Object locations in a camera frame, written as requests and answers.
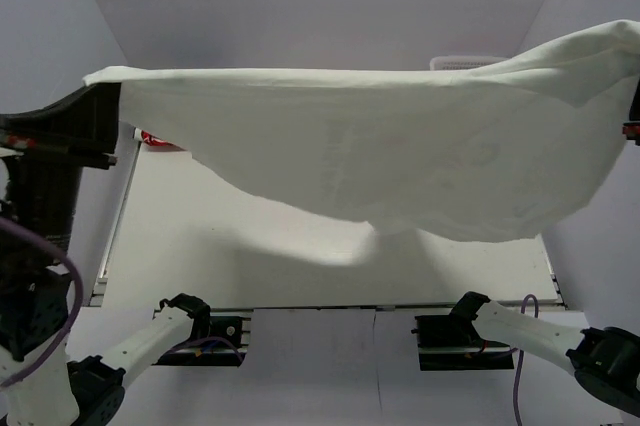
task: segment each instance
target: gray wall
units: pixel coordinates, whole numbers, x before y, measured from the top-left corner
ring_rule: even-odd
[[[0,8],[0,112],[41,108],[82,86],[83,75],[125,63],[94,0],[0,0]],[[115,170],[89,170],[82,180],[70,254],[87,293],[113,217],[107,205],[120,194],[131,151],[121,141]]]
[[[546,0],[522,49],[620,18],[640,20],[640,0]],[[591,204],[545,234],[565,298],[593,326],[640,334],[639,218],[640,148],[629,145]]]

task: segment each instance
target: wrinkled fabric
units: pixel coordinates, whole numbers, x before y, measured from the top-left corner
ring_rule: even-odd
[[[500,242],[589,202],[639,76],[640,23],[616,21],[467,71],[110,67],[85,82],[121,82],[122,120],[249,194]]]

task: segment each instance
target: cable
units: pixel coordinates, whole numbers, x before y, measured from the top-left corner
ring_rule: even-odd
[[[529,301],[533,301],[534,313],[533,317],[537,318],[540,314],[540,304],[538,303],[538,298],[533,294],[527,294],[525,298],[522,300],[522,306],[520,307],[520,312],[525,314],[527,311],[527,305]],[[516,366],[516,376],[513,381],[513,413],[516,417],[516,424],[518,426],[522,426],[522,418],[520,417],[520,404],[518,402],[518,395],[520,392],[520,379],[522,378],[522,367],[524,366],[524,351],[520,351],[518,354],[518,365]]]
[[[74,293],[75,297],[73,298],[73,306],[71,307],[71,312],[67,317],[64,325],[58,332],[57,336],[54,340],[47,346],[47,348],[42,352],[40,357],[35,360],[35,362],[31,366],[27,366],[23,370],[17,372],[13,376],[6,379],[2,384],[0,384],[0,388],[8,388],[9,386],[13,386],[20,381],[24,381],[29,376],[31,376],[34,372],[38,370],[40,366],[42,366],[47,359],[51,357],[53,352],[62,344],[65,337],[71,331],[71,327],[73,323],[78,319],[78,314],[80,314],[80,309],[82,308],[82,298],[84,296],[84,289],[82,285],[82,278],[80,277],[80,272],[76,265],[71,261],[69,256],[53,244],[51,241],[46,240],[42,236],[34,233],[33,231],[28,230],[24,226],[21,226],[10,219],[3,218],[0,216],[0,230],[4,231],[7,234],[11,234],[16,238],[29,243],[34,248],[39,249],[43,253],[48,254],[53,259],[60,261],[69,271],[69,275],[71,276],[71,281],[74,285]]]
[[[207,338],[194,339],[193,341],[185,341],[184,343],[180,343],[174,346],[168,352],[175,353],[176,351],[180,351],[182,349],[195,348],[196,346],[200,346],[201,344],[209,343],[212,341],[224,343],[238,357],[238,359],[240,360],[240,365],[244,362],[244,356],[242,356],[242,353],[238,351],[238,348],[236,348],[228,339],[219,336],[209,336]]]

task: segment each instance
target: towel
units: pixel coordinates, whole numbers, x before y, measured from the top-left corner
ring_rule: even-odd
[[[588,204],[639,77],[640,23],[615,21],[465,71],[109,67],[85,83],[122,83],[122,120],[248,194],[501,242]]]

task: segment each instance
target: white cloth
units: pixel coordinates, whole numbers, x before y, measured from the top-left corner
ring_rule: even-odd
[[[498,242],[588,203],[639,75],[640,23],[617,21],[468,71],[111,67],[85,82],[122,82],[122,120],[247,193]]]

